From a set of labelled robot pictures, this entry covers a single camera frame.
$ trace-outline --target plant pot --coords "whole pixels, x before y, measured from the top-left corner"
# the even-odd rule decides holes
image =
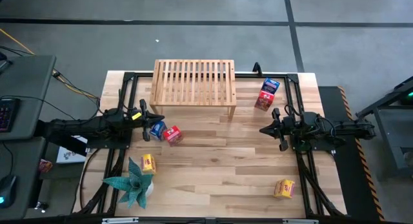
[[[154,182],[151,181],[150,185],[148,187],[148,190],[145,192],[145,196],[149,197],[152,194],[153,191],[154,191]]]

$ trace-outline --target gray floor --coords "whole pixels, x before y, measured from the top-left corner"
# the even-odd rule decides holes
[[[296,21],[413,22],[413,0],[291,0]],[[83,19],[287,21],[284,0],[4,0],[0,16]],[[56,68],[75,85],[100,95],[107,70],[153,67],[160,58],[235,59],[236,70],[297,72],[290,31],[283,26],[85,26],[0,24],[37,54],[57,56]],[[297,28],[305,72],[319,85],[341,85],[353,112],[410,77],[413,28]],[[20,48],[0,34],[1,45]],[[52,80],[46,100],[78,118],[94,106]],[[64,117],[44,107],[43,119]],[[364,141],[373,174],[386,167],[380,137]],[[68,214],[75,179],[49,183],[43,197],[46,214]],[[390,221],[413,222],[413,180],[376,182],[380,203]]]

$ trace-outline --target yellow cable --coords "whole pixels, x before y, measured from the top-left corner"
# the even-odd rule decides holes
[[[7,32],[5,32],[2,28],[0,28],[0,32],[4,33],[5,36],[9,37],[11,40],[13,40],[14,42],[16,42],[18,45],[20,45],[20,46],[23,47],[24,49],[26,49],[28,52],[30,52],[31,54],[35,55],[34,52],[32,52],[29,48],[27,48],[24,44],[20,43],[17,39],[15,39],[14,37],[12,37],[10,34],[7,34]],[[67,88],[69,88],[70,90],[72,90],[73,92],[75,92],[75,93],[77,93],[77,94],[82,94],[82,95],[85,95],[85,96],[88,96],[88,97],[91,97],[91,98],[96,98],[95,96],[93,96],[92,94],[90,94],[90,93],[88,93],[88,92],[82,92],[82,91],[74,88],[73,86],[67,85],[66,81],[65,81],[62,77],[60,77],[60,76],[58,76],[57,79],[60,80],[60,81],[62,81]]]

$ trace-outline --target artificial plant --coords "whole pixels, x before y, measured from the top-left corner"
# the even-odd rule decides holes
[[[126,191],[120,203],[128,202],[128,208],[132,206],[134,201],[139,203],[139,206],[146,208],[146,191],[152,181],[151,174],[142,175],[141,169],[138,165],[129,157],[129,177],[112,177],[106,178],[103,182],[119,190]]]

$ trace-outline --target yellow box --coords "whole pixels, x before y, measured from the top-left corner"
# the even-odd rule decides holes
[[[156,174],[155,159],[151,154],[141,157],[142,172],[145,174]]]
[[[289,179],[282,179],[277,182],[274,190],[275,198],[292,198],[294,192],[294,181]]]

